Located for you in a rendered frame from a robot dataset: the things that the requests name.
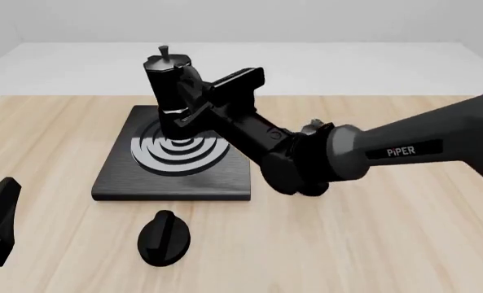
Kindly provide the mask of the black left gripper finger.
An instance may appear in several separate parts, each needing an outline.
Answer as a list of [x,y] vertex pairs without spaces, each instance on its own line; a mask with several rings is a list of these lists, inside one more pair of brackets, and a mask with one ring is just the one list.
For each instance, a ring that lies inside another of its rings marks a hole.
[[14,242],[14,220],[21,185],[13,177],[0,181],[0,239]]

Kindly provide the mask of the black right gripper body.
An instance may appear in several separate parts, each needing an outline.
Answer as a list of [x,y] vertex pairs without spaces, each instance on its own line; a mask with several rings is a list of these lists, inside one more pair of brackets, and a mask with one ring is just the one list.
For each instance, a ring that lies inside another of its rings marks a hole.
[[254,92],[264,84],[263,68],[243,68],[209,85],[206,98],[225,116],[237,120],[256,111]]

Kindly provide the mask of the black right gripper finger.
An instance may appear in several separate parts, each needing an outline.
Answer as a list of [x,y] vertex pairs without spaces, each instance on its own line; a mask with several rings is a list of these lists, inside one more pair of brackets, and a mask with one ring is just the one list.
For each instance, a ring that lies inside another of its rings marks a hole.
[[205,127],[213,108],[214,106],[211,103],[205,103],[193,111],[185,110],[177,115],[174,123],[178,127]]

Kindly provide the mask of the black moka pot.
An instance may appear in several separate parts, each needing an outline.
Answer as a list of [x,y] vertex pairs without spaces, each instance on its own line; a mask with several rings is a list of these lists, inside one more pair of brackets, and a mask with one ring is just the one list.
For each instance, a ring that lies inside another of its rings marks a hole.
[[168,46],[158,49],[160,53],[147,58],[143,67],[158,103],[161,131],[171,139],[190,138],[196,131],[176,121],[191,116],[201,104],[203,81],[188,55],[171,54]]

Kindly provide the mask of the flat black stove plate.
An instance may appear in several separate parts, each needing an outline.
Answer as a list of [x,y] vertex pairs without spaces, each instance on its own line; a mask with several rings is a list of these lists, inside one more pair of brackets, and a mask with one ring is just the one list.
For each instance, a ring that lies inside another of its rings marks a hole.
[[91,195],[97,201],[248,201],[250,161],[212,131],[165,138],[157,107],[137,105]]

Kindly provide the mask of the round black stove knob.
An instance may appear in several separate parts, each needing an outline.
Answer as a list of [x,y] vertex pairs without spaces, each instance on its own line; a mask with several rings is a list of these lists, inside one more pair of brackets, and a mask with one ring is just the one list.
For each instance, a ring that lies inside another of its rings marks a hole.
[[185,221],[169,210],[160,210],[140,231],[138,253],[151,266],[173,265],[185,256],[191,233]]

